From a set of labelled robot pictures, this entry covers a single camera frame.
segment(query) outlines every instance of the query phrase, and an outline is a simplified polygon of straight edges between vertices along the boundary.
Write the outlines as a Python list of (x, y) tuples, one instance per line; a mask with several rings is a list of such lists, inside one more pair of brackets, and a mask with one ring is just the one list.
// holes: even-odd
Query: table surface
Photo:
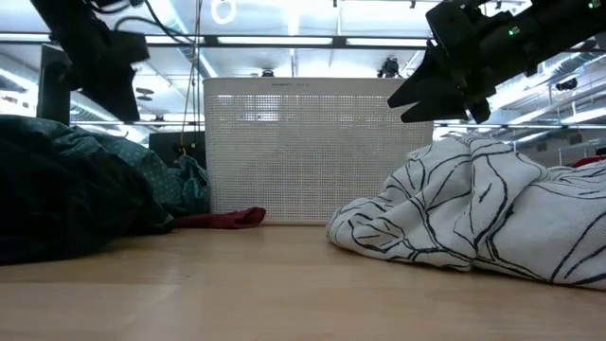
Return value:
[(322, 227), (177, 230), (0, 268), (0, 340), (606, 339), (606, 293), (371, 260)]

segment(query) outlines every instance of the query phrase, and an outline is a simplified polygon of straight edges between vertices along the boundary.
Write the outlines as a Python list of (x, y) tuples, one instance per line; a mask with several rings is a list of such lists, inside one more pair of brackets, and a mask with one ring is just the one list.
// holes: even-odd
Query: red cloth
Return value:
[(170, 225), (172, 228), (242, 229), (257, 227), (264, 218), (265, 208), (252, 207), (240, 212), (175, 218)]
[(577, 163), (573, 164), (573, 168), (578, 168), (580, 166), (589, 165), (590, 163), (594, 163), (597, 161), (606, 160), (606, 156), (594, 156), (594, 157), (585, 157), (582, 160), (577, 161)]

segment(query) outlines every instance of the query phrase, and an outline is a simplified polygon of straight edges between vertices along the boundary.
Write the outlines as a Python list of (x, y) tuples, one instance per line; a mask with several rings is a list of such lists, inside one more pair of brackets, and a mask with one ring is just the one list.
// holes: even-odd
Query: perforated white panel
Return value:
[(403, 124), (389, 109), (401, 85), (378, 79), (209, 79), (206, 160), (212, 210), (265, 207), (267, 219), (325, 222), (376, 195), (433, 124)]

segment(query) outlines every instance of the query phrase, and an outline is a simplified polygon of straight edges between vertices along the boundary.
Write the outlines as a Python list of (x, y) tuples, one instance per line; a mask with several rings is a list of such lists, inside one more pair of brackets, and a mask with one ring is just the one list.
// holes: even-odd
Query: white fabric with black lines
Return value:
[(606, 162), (547, 169), (495, 140), (449, 137), (338, 209), (327, 236), (380, 260), (606, 289)]

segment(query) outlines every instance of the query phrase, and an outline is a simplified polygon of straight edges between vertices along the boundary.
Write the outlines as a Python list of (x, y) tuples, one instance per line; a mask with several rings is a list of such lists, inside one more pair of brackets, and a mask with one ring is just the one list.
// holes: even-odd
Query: teal fabric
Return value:
[(206, 170), (191, 157), (182, 156), (179, 162), (182, 169), (172, 170), (154, 152), (123, 137), (69, 128), (41, 118), (1, 116), (0, 119), (23, 120), (32, 131), (52, 138), (55, 147), (65, 155), (99, 150), (114, 153), (145, 177), (158, 203), (184, 208), (190, 214), (209, 211)]

